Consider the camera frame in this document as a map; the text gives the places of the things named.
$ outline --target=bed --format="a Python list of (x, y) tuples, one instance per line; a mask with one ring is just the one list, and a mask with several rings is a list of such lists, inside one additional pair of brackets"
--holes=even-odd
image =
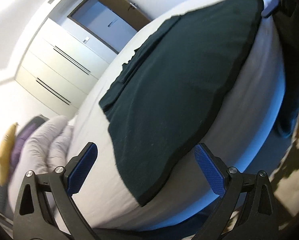
[[(93, 168), (80, 192), (73, 196), (91, 227), (144, 231), (171, 226), (186, 220), (216, 199), (217, 195), (209, 188), (191, 150), (174, 166), (159, 193), (141, 207), (117, 170), (113, 144), (107, 130), (109, 123), (99, 101), (119, 76), (123, 63), (132, 58), (134, 50), (166, 19), (221, 1), (188, 0), (145, 26), (111, 63), (81, 106), (74, 120), (66, 161), (78, 155), (88, 142), (94, 142), (98, 147), (99, 154)], [(264, 6), (270, 2), (263, 1)], [(235, 166), (243, 172), (272, 129), (284, 87), (278, 34), (272, 18), (263, 19), (232, 90), (226, 95), (215, 121), (201, 142), (228, 166)], [(32, 169), (30, 164), (19, 167), (17, 174)], [(9, 186), (13, 210), (17, 187), (13, 182)], [(66, 231), (57, 211), (55, 219), (60, 229)]]

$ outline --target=blue gripper pad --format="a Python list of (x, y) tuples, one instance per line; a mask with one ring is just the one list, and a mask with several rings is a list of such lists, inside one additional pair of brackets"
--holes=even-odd
[(210, 156), (203, 149), (200, 144), (194, 148), (195, 159), (201, 170), (204, 173), (211, 189), (216, 195), (224, 196), (226, 189), (224, 184), (224, 177), (216, 167), (215, 163), (211, 160)]
[(96, 158), (97, 146), (89, 142), (78, 156), (71, 158), (68, 162), (65, 167), (64, 184), (70, 197), (79, 192)]

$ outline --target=door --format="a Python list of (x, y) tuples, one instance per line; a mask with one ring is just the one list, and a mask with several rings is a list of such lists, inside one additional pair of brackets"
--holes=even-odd
[(128, 0), (98, 1), (121, 17), (136, 31), (139, 31), (150, 22), (150, 20), (136, 6), (130, 3)]

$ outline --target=yellow pillow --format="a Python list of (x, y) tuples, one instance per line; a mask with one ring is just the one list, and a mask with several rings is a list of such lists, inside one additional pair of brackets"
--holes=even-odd
[(15, 132), (17, 123), (14, 123), (7, 130), (0, 145), (0, 186), (6, 184), (10, 167), (11, 151), (15, 143)]

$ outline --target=dark green cloth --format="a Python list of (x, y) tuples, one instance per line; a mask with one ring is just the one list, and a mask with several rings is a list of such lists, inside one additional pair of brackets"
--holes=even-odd
[(141, 206), (211, 127), (263, 7), (263, 0), (226, 0), (166, 20), (100, 100), (117, 169)]

